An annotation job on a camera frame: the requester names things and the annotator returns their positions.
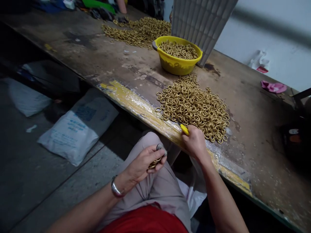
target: hand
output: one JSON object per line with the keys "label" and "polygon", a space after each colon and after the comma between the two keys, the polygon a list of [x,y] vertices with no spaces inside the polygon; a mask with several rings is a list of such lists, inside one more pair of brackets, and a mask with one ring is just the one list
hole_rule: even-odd
{"label": "hand", "polygon": [[206,150],[205,137],[202,130],[193,125],[188,125],[187,128],[189,136],[183,133],[181,137],[186,144],[190,155],[197,161],[201,161],[201,159],[206,158],[210,159],[210,156],[207,156],[208,152]]}
{"label": "hand", "polygon": [[[165,150],[156,150],[157,145],[149,146],[140,152],[140,154],[129,164],[129,166],[116,177],[115,184],[117,188],[123,189],[125,193],[136,186],[144,178],[147,177],[149,173],[155,173],[159,171],[166,162],[167,157],[163,156]],[[156,159],[163,156],[160,162],[153,169],[148,169],[149,165]]]}

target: yellow handle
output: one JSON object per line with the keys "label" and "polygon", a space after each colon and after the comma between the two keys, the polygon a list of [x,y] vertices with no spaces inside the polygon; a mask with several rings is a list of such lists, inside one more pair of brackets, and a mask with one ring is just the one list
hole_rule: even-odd
{"label": "yellow handle", "polygon": [[187,136],[189,136],[189,131],[188,131],[187,127],[184,126],[183,124],[180,124],[180,127],[181,127],[181,130],[182,130]]}

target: yellow plastic basket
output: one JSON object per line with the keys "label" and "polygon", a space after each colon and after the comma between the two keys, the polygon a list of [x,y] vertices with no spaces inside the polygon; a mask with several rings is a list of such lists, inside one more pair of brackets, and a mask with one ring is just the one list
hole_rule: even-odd
{"label": "yellow plastic basket", "polygon": [[[182,44],[182,45],[190,44],[191,47],[193,47],[196,50],[198,54],[198,58],[192,59],[192,60],[186,60],[186,59],[173,57],[163,52],[163,50],[160,49],[159,46],[161,45],[161,42],[166,41],[166,40],[169,40],[170,42],[176,41],[177,43]],[[202,51],[198,46],[179,37],[173,37],[173,36],[159,37],[152,42],[152,47],[154,48],[154,50],[156,50],[159,53],[160,62],[161,62],[161,66],[163,67],[163,69],[175,75],[187,75],[191,73],[195,64],[202,58]]]}

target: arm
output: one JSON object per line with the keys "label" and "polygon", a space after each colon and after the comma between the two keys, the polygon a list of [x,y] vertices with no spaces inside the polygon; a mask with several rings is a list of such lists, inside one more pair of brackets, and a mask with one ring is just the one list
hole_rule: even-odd
{"label": "arm", "polygon": [[[164,155],[164,150],[156,150],[156,145],[145,148],[130,165],[114,180],[117,189],[127,194],[149,173],[160,170],[166,157],[163,157],[154,169],[148,166],[154,160]],[[57,232],[92,232],[105,215],[121,200],[115,197],[109,182],[103,188],[80,202],[67,214],[58,219],[48,230],[48,233]]]}
{"label": "arm", "polygon": [[189,125],[189,136],[182,138],[190,152],[201,165],[211,214],[218,232],[248,232],[243,217],[233,197],[216,171],[205,145],[203,132]]}

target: concrete floor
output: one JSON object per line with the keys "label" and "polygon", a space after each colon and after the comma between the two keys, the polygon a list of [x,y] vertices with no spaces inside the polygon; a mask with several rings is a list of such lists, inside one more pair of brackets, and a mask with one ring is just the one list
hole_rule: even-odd
{"label": "concrete floor", "polygon": [[[80,166],[52,154],[36,141],[52,124],[43,113],[30,118],[11,102],[0,82],[2,163],[0,232],[41,232],[76,203],[108,183],[141,132],[119,115]],[[31,133],[26,129],[37,125]]]}

